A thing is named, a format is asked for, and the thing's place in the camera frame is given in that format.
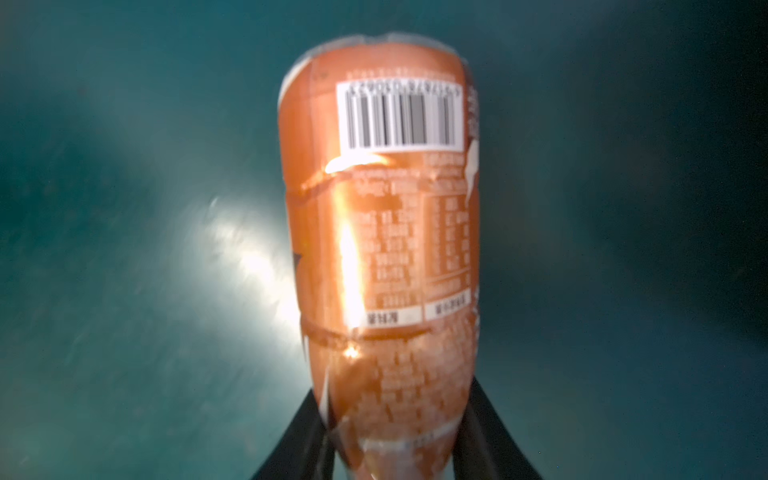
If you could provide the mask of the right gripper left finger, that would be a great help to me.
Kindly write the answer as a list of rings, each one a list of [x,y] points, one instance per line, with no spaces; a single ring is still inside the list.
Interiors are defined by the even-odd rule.
[[[331,480],[336,452],[309,390],[252,480]]]

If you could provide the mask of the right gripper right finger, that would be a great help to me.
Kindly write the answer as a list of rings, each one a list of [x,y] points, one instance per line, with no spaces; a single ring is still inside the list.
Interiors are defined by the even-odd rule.
[[[452,452],[457,480],[542,480],[505,427],[476,377]]]

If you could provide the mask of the brown label bottle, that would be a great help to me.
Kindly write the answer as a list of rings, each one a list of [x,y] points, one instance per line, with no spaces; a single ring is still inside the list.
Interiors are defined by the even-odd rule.
[[[302,346],[354,479],[439,479],[479,340],[479,100],[408,33],[312,48],[278,130]]]

